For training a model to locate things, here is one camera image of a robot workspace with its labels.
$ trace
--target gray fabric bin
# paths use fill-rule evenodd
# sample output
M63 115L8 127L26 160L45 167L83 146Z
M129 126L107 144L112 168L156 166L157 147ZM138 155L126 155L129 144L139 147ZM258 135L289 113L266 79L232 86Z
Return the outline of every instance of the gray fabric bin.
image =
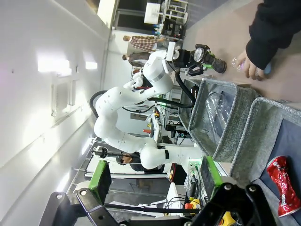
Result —
M197 79L190 79L184 81L185 86L190 90L193 86L200 86L201 80ZM188 105L191 102L190 98L187 96L187 94L182 90L181 97L180 97L180 103ZM178 115L181 120L181 123L183 124L184 128L188 130L188 125L191 118L191 108L179 108Z
M301 189L300 146L301 111L263 97L254 100L230 176L241 186L252 182L262 187L278 225L299 225L297 220L301 221L301 212L278 219L279 192L267 175L266 167L271 158L287 156L291 183L298 195Z
M210 93L226 92L232 95L233 103L227 125L217 145L211 138L212 132L206 112L206 100ZM251 88L243 88L232 82L203 79L194 110L188 126L188 132L197 145L214 161L232 162L241 139L252 102L260 95Z

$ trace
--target person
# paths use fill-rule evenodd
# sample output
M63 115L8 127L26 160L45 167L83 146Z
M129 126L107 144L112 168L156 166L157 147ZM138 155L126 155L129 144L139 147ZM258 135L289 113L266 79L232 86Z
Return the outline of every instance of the person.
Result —
M301 30L300 0L264 0L258 5L255 19L249 27L251 39L236 60L244 62L246 77L264 79L264 69L279 48L287 48L293 35Z
M116 157L116 162L120 165L126 165L126 164L130 164L131 168L135 171L159 171L162 169L162 165L158 166L154 169L146 169L142 166L141 164L141 160L140 160L140 153L139 152L134 152L131 155L125 152L121 152L121 154L123 155L127 155L127 156L117 156Z
M129 63L133 67L144 67L145 63L150 57L150 53L148 52L143 52L143 53L132 53L131 55L124 54L122 56L123 60L128 60Z
M134 48L153 52L157 49L168 49L169 41L165 38L156 38L154 36L127 36L123 37L123 41L129 41Z

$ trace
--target man in plaid shirt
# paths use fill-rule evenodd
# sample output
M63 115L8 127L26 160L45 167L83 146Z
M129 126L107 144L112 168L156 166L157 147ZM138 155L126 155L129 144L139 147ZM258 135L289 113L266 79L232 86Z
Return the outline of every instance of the man in plaid shirt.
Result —
M146 52L152 52L157 49L167 49L169 41L164 38L157 39L154 36L127 36L123 37L123 41L129 41L134 48L142 49Z

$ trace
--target red bottle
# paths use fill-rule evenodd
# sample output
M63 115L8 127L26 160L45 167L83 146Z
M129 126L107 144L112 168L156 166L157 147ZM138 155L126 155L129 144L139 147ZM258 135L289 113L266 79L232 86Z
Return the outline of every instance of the red bottle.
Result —
M301 208L301 202L292 188L291 181L287 173L286 157L278 156L272 159L268 163L267 171L280 192L281 198L278 208L278 216L284 217L298 211Z

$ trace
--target person in dark jacket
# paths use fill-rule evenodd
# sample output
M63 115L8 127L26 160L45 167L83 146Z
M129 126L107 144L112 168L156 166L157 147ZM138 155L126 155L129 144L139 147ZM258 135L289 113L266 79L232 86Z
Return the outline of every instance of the person in dark jacket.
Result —
M132 53L131 55L124 54L122 56L123 60L128 60L129 63L133 67L144 67L145 63L148 61L150 57L150 53L143 52L143 53Z
M116 162L120 165L126 165L126 164L130 164L131 168L135 171L156 171L156 170L160 170L162 168L162 166L158 166L154 169L146 169L142 166L141 161L140 161L140 153L139 152L134 152L132 153L130 156L130 154L125 153L125 152L121 152L121 154L123 155L128 155L128 156L117 156L116 157Z
M258 5L249 28L251 39L239 55L246 77L264 79L264 69L279 48L287 48L293 35L301 30L301 0L264 0Z

